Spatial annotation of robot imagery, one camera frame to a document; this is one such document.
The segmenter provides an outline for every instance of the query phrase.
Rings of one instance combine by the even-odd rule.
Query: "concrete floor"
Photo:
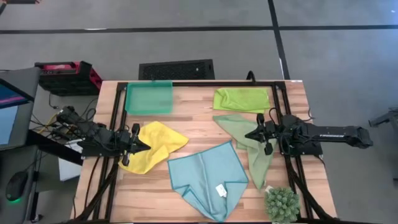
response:
[[[387,0],[278,0],[280,26],[398,24],[398,3]],[[0,29],[86,29],[177,26],[270,26],[264,0],[51,0],[10,5]],[[398,105],[398,30],[282,31],[291,79],[303,80],[318,125],[360,125]],[[137,79],[147,62],[212,58],[217,79],[282,79],[273,31],[145,34],[0,35],[0,69],[34,62],[86,60],[105,80]],[[37,92],[34,113],[54,110]],[[92,99],[60,98],[54,105],[84,110]],[[389,125],[369,128],[374,147],[323,144],[338,216],[357,222],[396,223],[397,142]],[[41,224],[66,220],[76,182],[40,196]]]

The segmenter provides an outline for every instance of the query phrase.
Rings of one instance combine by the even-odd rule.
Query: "light green cloth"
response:
[[[213,119],[236,140],[238,149],[247,150],[251,177],[257,189],[261,189],[265,185],[267,170],[274,157],[274,151],[267,156],[264,152],[266,146],[264,143],[244,137],[245,134],[255,130],[257,123],[244,119],[240,114],[214,116]],[[269,142],[272,147],[275,147],[275,139],[271,139]]]
[[[268,108],[265,88],[220,88],[214,94],[214,110],[263,113]]]

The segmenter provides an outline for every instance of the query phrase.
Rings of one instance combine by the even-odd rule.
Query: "light blue towel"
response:
[[[223,222],[248,186],[248,177],[231,141],[168,161],[173,190],[204,216]],[[222,184],[226,198],[216,187]]]

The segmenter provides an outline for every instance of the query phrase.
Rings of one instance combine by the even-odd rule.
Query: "yellow cloth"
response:
[[[126,167],[119,166],[135,174],[145,174],[157,163],[168,158],[171,152],[180,149],[188,142],[188,138],[168,128],[166,125],[154,121],[141,128],[139,139],[150,146],[149,150],[130,155],[130,163]]]

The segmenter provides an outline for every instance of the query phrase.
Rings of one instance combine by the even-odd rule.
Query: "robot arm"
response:
[[[353,147],[366,149],[373,145],[368,130],[358,126],[329,127],[306,123],[300,118],[287,114],[282,118],[282,124],[273,121],[264,122],[264,115],[257,114],[257,128],[246,134],[246,138],[266,142],[266,155],[272,152],[269,139],[281,140],[284,149],[290,149],[290,155],[299,154],[320,155],[320,142],[345,142]]]
[[[57,115],[57,121],[62,124],[73,124],[79,130],[76,134],[83,141],[78,145],[83,148],[82,156],[123,156],[122,164],[128,166],[129,156],[144,150],[150,146],[139,140],[139,124],[133,124],[131,135],[128,130],[112,131],[106,129],[104,124],[87,121],[81,118],[72,106],[66,106]]]

